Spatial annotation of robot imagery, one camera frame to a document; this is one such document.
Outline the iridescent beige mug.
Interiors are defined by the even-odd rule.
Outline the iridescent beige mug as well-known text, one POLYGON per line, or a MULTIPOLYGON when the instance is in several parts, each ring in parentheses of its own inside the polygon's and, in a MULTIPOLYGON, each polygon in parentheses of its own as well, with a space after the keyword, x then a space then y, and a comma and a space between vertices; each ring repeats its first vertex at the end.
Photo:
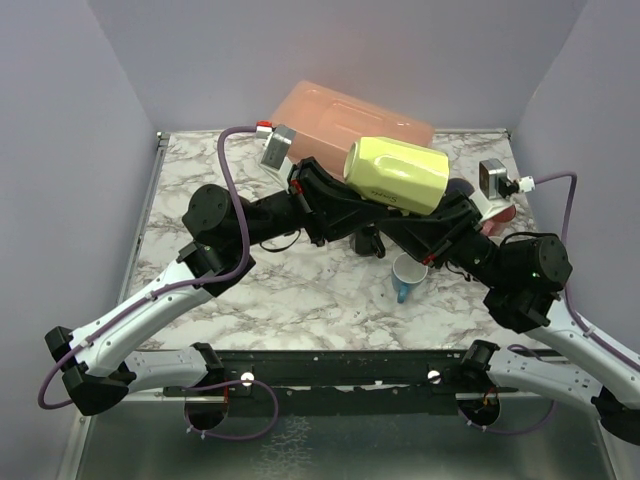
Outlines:
POLYGON ((475 192, 474 186, 463 178, 451 178, 446 187, 446 194, 451 194, 454 192, 462 193, 466 196, 471 196, 475 192))

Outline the black mug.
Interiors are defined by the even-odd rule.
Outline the black mug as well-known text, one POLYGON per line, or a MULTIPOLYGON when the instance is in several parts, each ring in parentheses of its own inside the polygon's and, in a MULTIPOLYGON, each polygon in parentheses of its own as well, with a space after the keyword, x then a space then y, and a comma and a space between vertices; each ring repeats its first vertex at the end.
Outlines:
POLYGON ((350 236, 349 244, 354 253, 361 257, 382 259, 386 256, 386 248, 380 237, 379 229, 375 226, 358 229, 350 236))

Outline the blue mug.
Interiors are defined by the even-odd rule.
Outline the blue mug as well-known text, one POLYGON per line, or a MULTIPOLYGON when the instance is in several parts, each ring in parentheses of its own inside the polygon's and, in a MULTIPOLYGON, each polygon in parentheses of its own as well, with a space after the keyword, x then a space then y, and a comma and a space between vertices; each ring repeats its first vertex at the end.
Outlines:
POLYGON ((395 258, 391 267, 391 281, 396 292, 396 301, 403 304, 411 292, 427 277, 429 268, 414 260, 407 253, 395 258))

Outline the pink ghost pattern mug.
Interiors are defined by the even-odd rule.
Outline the pink ghost pattern mug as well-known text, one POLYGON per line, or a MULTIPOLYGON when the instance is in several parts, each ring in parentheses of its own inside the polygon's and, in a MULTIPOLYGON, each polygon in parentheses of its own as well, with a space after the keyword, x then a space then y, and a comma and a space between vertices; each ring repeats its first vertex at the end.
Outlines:
POLYGON ((517 209, 514 205, 496 214, 483 223, 481 233, 487 237, 500 237, 511 221, 516 217, 517 209))

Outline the green faceted mug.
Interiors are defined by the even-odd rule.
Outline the green faceted mug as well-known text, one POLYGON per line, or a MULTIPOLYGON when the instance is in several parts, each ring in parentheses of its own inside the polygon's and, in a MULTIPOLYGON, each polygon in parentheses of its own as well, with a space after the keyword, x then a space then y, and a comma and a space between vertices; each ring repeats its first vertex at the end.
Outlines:
POLYGON ((344 183, 363 198, 420 215, 431 214, 449 181, 448 156, 388 137, 362 137, 347 154, 344 183))

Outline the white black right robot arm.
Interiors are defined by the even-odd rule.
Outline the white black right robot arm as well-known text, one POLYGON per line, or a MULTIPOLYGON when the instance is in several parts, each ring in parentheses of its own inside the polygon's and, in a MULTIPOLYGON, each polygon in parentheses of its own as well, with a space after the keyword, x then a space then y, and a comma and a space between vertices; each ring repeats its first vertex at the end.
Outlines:
POLYGON ((412 259, 463 269, 487 287, 483 303, 498 325, 567 361, 546 363, 477 340, 459 367, 467 389, 512 388, 583 408, 610 434, 638 444, 638 356, 571 312, 565 286, 572 266, 557 235, 522 232, 495 244, 482 234, 498 204, 454 191, 428 215, 391 209, 375 225, 412 259))

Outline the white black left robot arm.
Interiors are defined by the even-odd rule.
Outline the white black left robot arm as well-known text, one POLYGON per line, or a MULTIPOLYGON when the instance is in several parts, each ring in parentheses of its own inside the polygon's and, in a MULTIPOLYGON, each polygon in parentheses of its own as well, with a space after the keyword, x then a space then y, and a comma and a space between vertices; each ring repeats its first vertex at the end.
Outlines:
POLYGON ((314 159, 291 169, 296 186, 253 202, 238 194, 227 160, 219 163, 225 184, 204 185, 191 197, 183 224, 192 240, 176 260, 103 317, 46 334, 68 401, 82 414, 103 413, 131 393, 155 388, 214 392, 224 368, 210 345, 150 353, 139 346, 236 285, 255 265, 251 246, 296 230, 322 245, 390 215, 387 206, 364 199, 314 159))

